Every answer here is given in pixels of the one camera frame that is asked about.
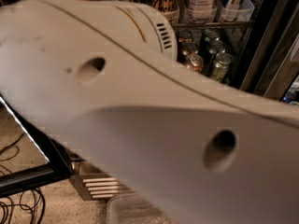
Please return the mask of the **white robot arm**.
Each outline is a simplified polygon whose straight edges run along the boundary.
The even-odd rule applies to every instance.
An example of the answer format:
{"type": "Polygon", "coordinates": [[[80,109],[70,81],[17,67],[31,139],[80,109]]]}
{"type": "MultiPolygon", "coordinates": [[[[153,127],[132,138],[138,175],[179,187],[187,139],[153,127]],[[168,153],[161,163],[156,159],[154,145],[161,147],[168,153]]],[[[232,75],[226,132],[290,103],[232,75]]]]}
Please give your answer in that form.
{"type": "Polygon", "coordinates": [[[0,9],[0,90],[26,121],[180,224],[299,224],[299,113],[178,63],[155,8],[0,9]]]}

